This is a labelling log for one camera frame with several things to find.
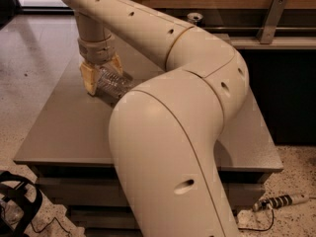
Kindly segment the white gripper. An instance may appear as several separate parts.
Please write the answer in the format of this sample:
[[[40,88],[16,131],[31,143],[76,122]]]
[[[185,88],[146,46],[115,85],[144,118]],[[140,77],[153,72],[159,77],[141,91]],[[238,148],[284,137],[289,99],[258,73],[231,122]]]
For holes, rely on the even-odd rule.
[[[121,75],[123,73],[119,55],[115,48],[115,37],[109,36],[102,41],[85,41],[78,39],[79,52],[81,56],[92,64],[104,64],[111,60],[111,65],[115,71]],[[94,96],[97,91],[99,71],[90,63],[83,61],[80,65],[80,72],[86,91]]]

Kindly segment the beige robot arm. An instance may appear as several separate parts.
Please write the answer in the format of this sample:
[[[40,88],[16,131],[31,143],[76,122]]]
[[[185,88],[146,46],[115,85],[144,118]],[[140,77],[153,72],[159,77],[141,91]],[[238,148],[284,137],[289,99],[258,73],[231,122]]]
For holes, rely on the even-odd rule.
[[[249,92],[247,65],[209,32],[130,0],[62,0],[163,69],[116,104],[118,178],[143,237],[238,237],[214,144]]]

